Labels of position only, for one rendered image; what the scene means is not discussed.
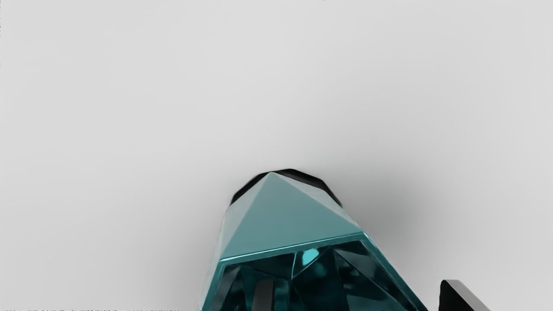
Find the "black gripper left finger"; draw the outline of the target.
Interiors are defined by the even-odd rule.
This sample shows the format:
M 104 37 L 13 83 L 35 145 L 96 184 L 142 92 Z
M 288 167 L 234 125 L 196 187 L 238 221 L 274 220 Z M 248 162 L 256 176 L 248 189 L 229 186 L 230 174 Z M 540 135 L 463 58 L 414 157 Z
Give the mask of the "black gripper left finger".
M 262 279 L 255 285 L 251 311 L 274 311 L 274 281 Z

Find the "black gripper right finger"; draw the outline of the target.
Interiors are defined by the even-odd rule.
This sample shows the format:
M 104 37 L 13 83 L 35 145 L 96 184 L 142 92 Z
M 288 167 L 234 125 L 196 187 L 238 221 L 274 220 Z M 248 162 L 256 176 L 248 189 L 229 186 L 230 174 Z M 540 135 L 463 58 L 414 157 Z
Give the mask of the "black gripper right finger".
M 439 311 L 491 311 L 461 281 L 445 279 L 440 284 Z

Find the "teal faceted mug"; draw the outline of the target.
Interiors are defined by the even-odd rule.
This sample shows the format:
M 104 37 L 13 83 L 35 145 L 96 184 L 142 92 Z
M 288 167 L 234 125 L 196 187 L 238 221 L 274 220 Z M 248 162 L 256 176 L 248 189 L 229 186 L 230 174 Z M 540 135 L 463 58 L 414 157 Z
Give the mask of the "teal faceted mug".
M 253 311 L 260 281 L 274 311 L 428 311 L 321 180 L 269 171 L 225 212 L 200 311 Z

